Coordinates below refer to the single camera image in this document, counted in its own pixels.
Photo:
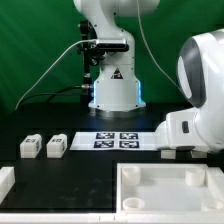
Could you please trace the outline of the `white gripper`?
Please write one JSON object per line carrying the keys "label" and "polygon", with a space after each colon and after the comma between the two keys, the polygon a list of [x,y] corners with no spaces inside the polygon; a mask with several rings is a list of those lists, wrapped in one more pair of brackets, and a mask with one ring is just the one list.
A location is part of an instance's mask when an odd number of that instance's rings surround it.
{"label": "white gripper", "polygon": [[194,128],[196,109],[171,112],[155,131],[157,149],[204,150],[204,142]]}

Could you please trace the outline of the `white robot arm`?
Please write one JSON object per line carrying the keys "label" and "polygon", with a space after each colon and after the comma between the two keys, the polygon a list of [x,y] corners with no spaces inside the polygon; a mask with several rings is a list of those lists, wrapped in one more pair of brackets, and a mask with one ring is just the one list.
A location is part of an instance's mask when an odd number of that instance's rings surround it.
{"label": "white robot arm", "polygon": [[[135,76],[135,40],[114,18],[153,12],[160,0],[73,0],[96,32],[94,52],[102,55],[91,111],[127,115],[145,107]],[[177,62],[177,77],[190,109],[166,115],[154,133],[157,149],[224,149],[224,29],[189,38]]]}

